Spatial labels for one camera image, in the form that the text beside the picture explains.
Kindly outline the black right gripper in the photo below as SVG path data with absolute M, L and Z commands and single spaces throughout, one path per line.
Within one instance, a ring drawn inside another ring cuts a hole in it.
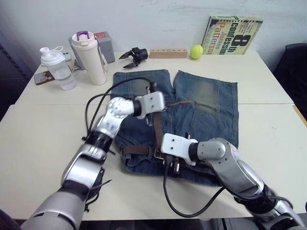
M 165 156 L 165 167 L 167 169 L 171 169 L 172 173 L 180 173 L 181 165 L 184 163 L 184 161 L 173 155 L 166 155 Z

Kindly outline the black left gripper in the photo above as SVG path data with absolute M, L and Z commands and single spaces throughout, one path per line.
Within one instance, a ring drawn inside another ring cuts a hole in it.
M 147 90 L 147 93 L 148 93 L 148 94 L 157 91 L 157 83 L 156 83 L 156 82 L 150 82 L 150 83 L 149 83 L 149 86 L 146 87 L 146 90 Z M 166 103 L 166 104 L 165 104 L 164 111 L 167 111 L 168 109 L 169 109 L 169 104 Z M 153 115 L 152 113 L 149 113 L 149 114 L 147 114 L 146 117 L 145 117 L 145 118 L 146 118 L 147 125 L 148 125 L 149 127 L 151 127 L 151 126 L 153 125 L 153 123 L 154 123 L 154 122 L 153 122 L 153 119 L 154 119 L 153 116 L 154 116 L 154 115 Z

